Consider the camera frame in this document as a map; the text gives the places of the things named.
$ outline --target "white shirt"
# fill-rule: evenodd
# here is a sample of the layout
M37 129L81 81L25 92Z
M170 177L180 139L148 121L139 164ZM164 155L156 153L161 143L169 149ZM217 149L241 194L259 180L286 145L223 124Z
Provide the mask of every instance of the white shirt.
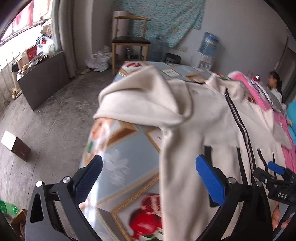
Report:
M277 89L271 89L270 92L279 100L281 103L282 95L277 91Z
M248 133L248 146L230 109L226 89ZM291 148L286 133L273 120L272 109L261 110L245 98L240 82L223 81L215 74L203 85L179 79L166 81L155 67L148 66L102 90L99 103L94 118L162 130L160 196L166 241L195 241L218 210L210 207L207 189L195 169L195 159L205 153L205 146L212 148L213 166L242 183L239 148L249 184L253 164L265 169L259 151L266 162L273 160L274 153L275 163L285 166L281 145ZM253 158L249 161L251 151ZM224 237L231 234L241 205Z

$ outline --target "black chair seat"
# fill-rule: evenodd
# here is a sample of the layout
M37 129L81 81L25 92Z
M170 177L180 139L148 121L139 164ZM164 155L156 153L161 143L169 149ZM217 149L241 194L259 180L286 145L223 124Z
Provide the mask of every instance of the black chair seat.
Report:
M115 37L112 43L151 44L151 42L145 38L130 36Z

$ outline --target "green bottle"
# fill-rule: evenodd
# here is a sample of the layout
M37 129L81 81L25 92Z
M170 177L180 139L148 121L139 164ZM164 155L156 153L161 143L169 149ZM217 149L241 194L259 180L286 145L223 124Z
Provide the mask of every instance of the green bottle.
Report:
M12 216L17 215L19 213L19 210L17 209L17 207L15 205L1 201L1 200L0 200L0 210L3 213L7 213Z

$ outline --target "power outlet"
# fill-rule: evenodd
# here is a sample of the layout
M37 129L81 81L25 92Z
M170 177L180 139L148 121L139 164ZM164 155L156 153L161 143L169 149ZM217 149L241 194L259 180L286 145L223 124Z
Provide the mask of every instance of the power outlet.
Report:
M177 50L180 50L182 52L187 52L188 48L186 46L177 45Z

